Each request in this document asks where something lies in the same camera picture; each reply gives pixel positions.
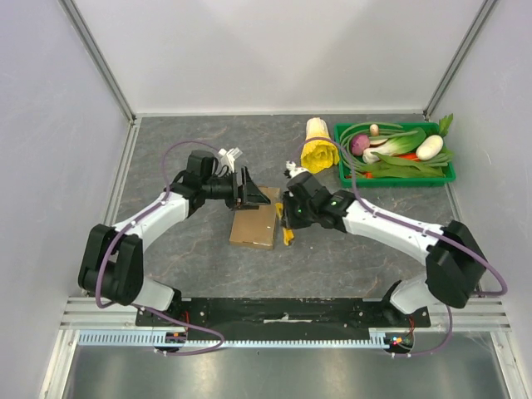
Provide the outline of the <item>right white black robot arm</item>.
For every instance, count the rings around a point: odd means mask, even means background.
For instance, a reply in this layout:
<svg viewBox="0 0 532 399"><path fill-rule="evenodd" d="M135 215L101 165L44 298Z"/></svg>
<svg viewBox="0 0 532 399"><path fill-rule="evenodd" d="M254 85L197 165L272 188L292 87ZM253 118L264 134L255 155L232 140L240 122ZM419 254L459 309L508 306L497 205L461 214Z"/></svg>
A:
<svg viewBox="0 0 532 399"><path fill-rule="evenodd" d="M486 271L485 258L462 223L427 224L376 207L346 190L331 194L283 193L278 206L285 231L318 224L373 239L423 264L426 270L394 283L382 300L382 321L400 327L411 314L433 303L462 309Z"/></svg>

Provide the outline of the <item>brown cardboard express box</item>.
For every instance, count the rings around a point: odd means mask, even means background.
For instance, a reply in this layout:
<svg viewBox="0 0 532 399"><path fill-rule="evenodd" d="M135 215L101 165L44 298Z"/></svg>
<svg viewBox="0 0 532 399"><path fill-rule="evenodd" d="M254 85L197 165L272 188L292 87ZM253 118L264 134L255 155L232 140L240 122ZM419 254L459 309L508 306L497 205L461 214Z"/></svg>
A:
<svg viewBox="0 0 532 399"><path fill-rule="evenodd" d="M275 204L280 195L280 188L260 187L260 189L268 196L271 204L235 212L229 236L231 245L252 249L273 249L278 219Z"/></svg>

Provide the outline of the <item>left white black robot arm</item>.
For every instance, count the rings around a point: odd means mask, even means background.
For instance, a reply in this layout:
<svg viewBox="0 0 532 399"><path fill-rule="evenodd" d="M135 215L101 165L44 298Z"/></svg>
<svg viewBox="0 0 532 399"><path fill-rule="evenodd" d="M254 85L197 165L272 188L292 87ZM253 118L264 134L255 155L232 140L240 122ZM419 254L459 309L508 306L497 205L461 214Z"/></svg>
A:
<svg viewBox="0 0 532 399"><path fill-rule="evenodd" d="M95 295L96 305L153 308L154 318L173 327L182 318L181 293L145 276L144 253L168 229L187 220L206 200L222 200L231 209L257 209L271 204L241 173L217 176L203 168L182 170L159 197L142 211L112 226L98 224L89 233L78 284Z"/></svg>

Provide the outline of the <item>yellow utility knife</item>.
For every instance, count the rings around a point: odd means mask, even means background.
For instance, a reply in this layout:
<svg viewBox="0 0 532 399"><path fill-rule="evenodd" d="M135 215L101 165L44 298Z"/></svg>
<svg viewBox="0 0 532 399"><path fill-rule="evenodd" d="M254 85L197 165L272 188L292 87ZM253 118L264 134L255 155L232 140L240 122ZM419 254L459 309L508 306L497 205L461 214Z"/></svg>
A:
<svg viewBox="0 0 532 399"><path fill-rule="evenodd" d="M294 232L289 227L286 227L284 224L281 225L283 231L283 244L285 246L290 246L294 240Z"/></svg>

